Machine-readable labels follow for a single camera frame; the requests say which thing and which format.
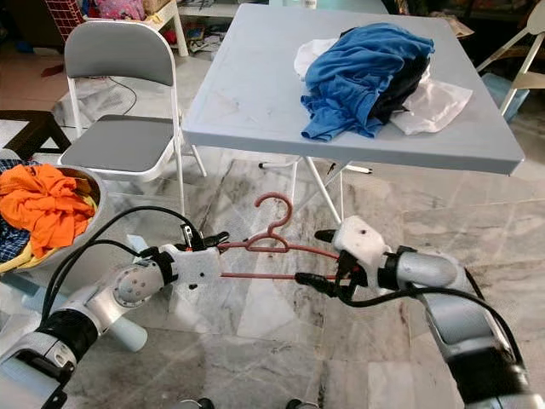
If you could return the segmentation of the blue checked shirt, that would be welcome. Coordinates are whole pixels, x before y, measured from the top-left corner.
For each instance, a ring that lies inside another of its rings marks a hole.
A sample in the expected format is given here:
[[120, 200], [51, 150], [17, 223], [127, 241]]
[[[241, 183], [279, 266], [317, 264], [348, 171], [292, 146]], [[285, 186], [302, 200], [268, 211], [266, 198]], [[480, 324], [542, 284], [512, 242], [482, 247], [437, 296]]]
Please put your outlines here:
[[[15, 166], [37, 166], [39, 161], [18, 158], [3, 158], [0, 160], [0, 175]], [[3, 216], [0, 217], [0, 262], [10, 262], [23, 252], [30, 242], [31, 233], [28, 230], [15, 228]]]

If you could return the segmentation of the red lattice crate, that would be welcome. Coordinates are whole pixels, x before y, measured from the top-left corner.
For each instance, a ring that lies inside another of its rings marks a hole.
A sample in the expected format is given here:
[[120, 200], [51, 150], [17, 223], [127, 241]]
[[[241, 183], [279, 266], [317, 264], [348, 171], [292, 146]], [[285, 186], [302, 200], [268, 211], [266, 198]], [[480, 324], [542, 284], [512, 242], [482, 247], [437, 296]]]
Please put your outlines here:
[[43, 0], [43, 3], [63, 40], [85, 22], [78, 0]]

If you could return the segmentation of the pink patterned bag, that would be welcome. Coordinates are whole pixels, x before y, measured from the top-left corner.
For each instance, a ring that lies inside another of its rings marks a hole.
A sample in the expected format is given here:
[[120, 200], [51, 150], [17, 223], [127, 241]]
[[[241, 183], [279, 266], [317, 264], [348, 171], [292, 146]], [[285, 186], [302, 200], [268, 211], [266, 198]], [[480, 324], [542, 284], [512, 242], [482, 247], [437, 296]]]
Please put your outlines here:
[[146, 11], [141, 0], [87, 0], [89, 16], [108, 20], [144, 20]]

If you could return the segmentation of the blue garment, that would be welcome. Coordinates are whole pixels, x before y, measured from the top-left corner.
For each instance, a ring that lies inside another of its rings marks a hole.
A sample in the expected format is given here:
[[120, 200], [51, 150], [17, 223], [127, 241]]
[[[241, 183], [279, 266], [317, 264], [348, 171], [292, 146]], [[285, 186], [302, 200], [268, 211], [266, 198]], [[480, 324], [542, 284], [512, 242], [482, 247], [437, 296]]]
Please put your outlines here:
[[343, 132], [373, 139], [382, 126], [371, 107], [404, 60], [433, 55], [433, 40], [392, 23], [371, 23], [344, 31], [337, 43], [305, 73], [301, 104], [310, 122], [301, 136], [331, 141]]

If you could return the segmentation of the orange garment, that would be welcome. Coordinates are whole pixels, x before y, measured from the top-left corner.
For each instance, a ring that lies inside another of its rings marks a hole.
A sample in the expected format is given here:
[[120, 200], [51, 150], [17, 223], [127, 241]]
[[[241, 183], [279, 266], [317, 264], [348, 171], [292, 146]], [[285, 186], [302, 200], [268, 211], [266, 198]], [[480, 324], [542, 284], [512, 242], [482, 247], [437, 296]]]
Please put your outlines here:
[[0, 175], [0, 215], [30, 234], [32, 257], [73, 245], [97, 214], [89, 181], [67, 176], [52, 164], [16, 164]]

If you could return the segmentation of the yellow garment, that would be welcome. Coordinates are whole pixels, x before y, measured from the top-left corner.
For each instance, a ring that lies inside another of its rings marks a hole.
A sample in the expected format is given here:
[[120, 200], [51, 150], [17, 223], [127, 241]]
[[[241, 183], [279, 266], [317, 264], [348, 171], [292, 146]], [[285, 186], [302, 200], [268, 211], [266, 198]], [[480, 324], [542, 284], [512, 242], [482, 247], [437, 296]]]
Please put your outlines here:
[[5, 274], [13, 270], [35, 270], [52, 269], [61, 262], [73, 250], [71, 246], [67, 248], [54, 248], [44, 253], [42, 257], [34, 256], [32, 246], [27, 243], [23, 250], [20, 250], [15, 257], [6, 262], [1, 262], [0, 273]]

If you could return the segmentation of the black garment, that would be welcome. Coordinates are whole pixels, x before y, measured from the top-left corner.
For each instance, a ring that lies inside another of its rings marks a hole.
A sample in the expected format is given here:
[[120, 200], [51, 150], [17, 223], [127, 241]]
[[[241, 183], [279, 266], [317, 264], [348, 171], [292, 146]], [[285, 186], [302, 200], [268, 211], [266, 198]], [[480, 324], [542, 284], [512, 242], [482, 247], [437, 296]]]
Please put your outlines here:
[[429, 55], [404, 60], [401, 69], [393, 74], [387, 87], [378, 94], [375, 104], [370, 109], [369, 118], [376, 119], [381, 124], [388, 124], [394, 113], [405, 112], [404, 102], [416, 92], [429, 63], [431, 63]]

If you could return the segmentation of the grey folding table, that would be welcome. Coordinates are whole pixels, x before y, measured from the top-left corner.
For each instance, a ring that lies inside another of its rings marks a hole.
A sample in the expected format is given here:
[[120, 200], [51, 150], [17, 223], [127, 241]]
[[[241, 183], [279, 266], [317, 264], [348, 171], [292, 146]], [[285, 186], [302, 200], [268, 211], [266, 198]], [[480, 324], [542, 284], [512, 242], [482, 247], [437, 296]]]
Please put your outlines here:
[[[293, 66], [296, 51], [310, 40], [377, 22], [432, 39], [432, 77], [472, 90], [470, 101], [435, 134], [405, 135], [386, 125], [373, 139], [351, 133], [332, 141], [303, 139], [310, 117], [301, 102], [304, 85]], [[181, 128], [195, 147], [324, 158], [342, 166], [365, 161], [510, 175], [525, 160], [471, 60], [439, 17], [243, 4]]]

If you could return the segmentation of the red plastic hanger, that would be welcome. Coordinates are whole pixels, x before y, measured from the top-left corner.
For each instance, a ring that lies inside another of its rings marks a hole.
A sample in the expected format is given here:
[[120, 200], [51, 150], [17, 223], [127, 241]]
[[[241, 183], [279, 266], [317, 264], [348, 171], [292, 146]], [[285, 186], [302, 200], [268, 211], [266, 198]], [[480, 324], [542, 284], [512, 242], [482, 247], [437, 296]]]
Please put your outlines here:
[[[214, 230], [230, 233], [230, 241], [244, 242], [253, 235], [265, 233], [272, 225], [273, 232], [293, 245], [303, 245], [303, 238], [291, 225], [297, 215], [295, 206], [283, 194], [272, 192], [261, 205], [256, 199], [245, 199], [228, 204], [225, 199], [217, 204], [218, 214], [209, 220]], [[289, 250], [285, 253], [250, 252], [245, 248], [230, 248], [221, 256], [223, 278], [261, 278], [293, 280], [297, 273], [334, 278], [335, 258], [319, 254]]]

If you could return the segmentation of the grey folding chair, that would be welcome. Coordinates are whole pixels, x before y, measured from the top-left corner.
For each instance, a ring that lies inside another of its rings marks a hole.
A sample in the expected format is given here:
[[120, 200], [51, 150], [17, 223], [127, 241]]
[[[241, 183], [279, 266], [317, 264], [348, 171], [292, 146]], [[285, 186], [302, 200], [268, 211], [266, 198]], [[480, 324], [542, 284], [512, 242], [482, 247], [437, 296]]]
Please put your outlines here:
[[[167, 87], [167, 117], [105, 114], [83, 121], [77, 113], [77, 79], [135, 78]], [[166, 39], [152, 27], [132, 20], [89, 20], [77, 25], [65, 43], [67, 100], [77, 139], [59, 158], [62, 166], [89, 169], [101, 178], [147, 183], [169, 164], [183, 176], [183, 140], [178, 101], [178, 65]]]

